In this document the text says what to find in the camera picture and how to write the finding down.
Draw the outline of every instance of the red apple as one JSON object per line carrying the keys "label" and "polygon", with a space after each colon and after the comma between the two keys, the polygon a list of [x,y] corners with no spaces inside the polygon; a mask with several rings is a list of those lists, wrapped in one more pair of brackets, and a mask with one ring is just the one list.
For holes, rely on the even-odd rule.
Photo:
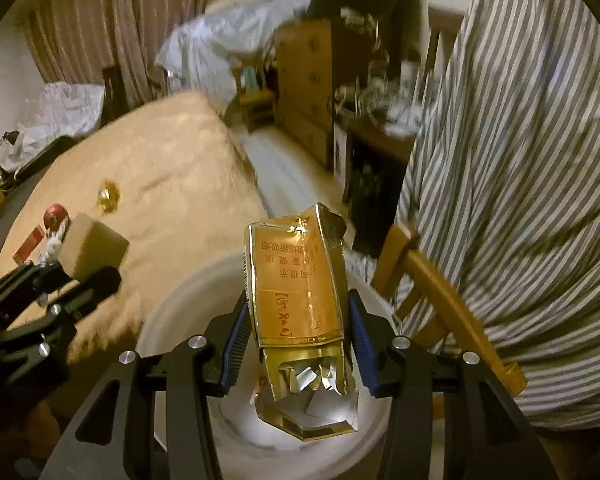
{"label": "red apple", "polygon": [[45,228],[55,233],[60,228],[62,221],[69,216],[69,213],[62,204],[53,204],[45,211]]}

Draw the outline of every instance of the striped shirt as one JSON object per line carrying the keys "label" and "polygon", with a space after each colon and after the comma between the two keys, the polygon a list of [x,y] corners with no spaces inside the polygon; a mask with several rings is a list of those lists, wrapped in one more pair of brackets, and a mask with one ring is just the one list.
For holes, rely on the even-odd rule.
{"label": "striped shirt", "polygon": [[[582,0],[472,1],[396,220],[522,366],[531,423],[600,426],[600,25]],[[403,332],[432,315],[421,301]]]}

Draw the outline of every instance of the foil wrapper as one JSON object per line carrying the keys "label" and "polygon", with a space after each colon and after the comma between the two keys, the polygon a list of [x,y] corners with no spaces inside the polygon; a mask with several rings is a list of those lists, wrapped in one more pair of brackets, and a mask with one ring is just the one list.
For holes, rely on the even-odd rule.
{"label": "foil wrapper", "polygon": [[98,190],[96,206],[103,213],[111,213],[118,209],[120,201],[120,188],[112,180],[103,180]]}
{"label": "foil wrapper", "polygon": [[263,378],[261,420],[301,440],[355,431],[344,220],[318,203],[250,224],[245,280]]}

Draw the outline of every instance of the beige blanket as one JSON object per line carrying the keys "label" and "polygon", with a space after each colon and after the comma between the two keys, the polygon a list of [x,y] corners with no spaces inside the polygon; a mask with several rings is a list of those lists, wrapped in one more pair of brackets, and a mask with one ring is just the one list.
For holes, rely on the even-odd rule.
{"label": "beige blanket", "polygon": [[[104,216],[94,206],[103,178],[121,193],[118,210]],[[72,216],[98,218],[130,242],[119,293],[77,325],[68,356],[74,389],[54,396],[69,416],[118,353],[134,348],[154,306],[184,277],[239,250],[245,226],[267,215],[228,129],[198,92],[141,107],[60,156],[14,222],[0,276],[54,202]],[[33,304],[14,326],[43,314]]]}

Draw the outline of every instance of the white bucket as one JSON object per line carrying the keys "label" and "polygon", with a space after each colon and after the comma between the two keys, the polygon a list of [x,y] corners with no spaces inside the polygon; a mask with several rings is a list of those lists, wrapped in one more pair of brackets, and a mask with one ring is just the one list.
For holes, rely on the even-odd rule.
{"label": "white bucket", "polygon": [[[387,305],[375,291],[351,274],[348,279],[349,288],[359,291],[370,313],[390,319]],[[190,336],[203,333],[209,320],[234,308],[243,288],[242,254],[192,275],[146,321],[138,339],[138,353],[149,356],[168,352]],[[356,472],[356,464],[384,435],[391,402],[369,395],[355,363],[354,376],[360,391],[358,431],[316,442],[301,442],[257,417],[249,399],[258,379],[258,366],[252,338],[230,394],[224,399],[209,399],[224,480],[328,480],[349,469],[347,478],[366,480],[375,476],[368,471]],[[164,394],[157,396],[155,437],[166,447],[164,401]]]}

